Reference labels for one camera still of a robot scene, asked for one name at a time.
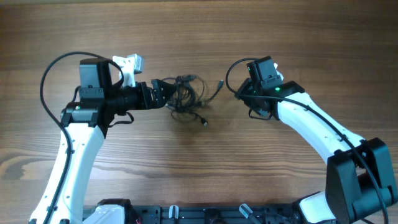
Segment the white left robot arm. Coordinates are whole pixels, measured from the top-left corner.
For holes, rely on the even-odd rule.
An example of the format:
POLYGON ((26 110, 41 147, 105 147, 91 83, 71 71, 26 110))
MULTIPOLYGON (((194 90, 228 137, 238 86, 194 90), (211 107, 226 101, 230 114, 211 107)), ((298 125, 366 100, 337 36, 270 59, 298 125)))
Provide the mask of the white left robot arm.
POLYGON ((62 110, 51 118, 61 129, 60 147, 43 197, 29 223, 82 223, 83 204, 93 163, 114 117, 132 110, 162 108, 174 95, 175 85, 153 79, 152 85, 128 85, 111 80, 109 67, 119 65, 95 54, 81 60, 80 87, 62 110))

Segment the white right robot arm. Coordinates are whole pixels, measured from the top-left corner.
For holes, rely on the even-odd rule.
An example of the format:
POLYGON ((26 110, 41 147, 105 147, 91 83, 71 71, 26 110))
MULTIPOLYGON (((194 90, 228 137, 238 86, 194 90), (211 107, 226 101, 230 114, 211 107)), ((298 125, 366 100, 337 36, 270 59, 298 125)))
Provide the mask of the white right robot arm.
POLYGON ((300 223, 366 222, 397 203, 397 185, 388 146, 379 138, 366 140, 324 112, 294 81, 284 82, 270 56, 244 58, 249 72, 235 97, 255 119, 275 118, 290 126, 326 164, 326 187, 294 204, 300 223))

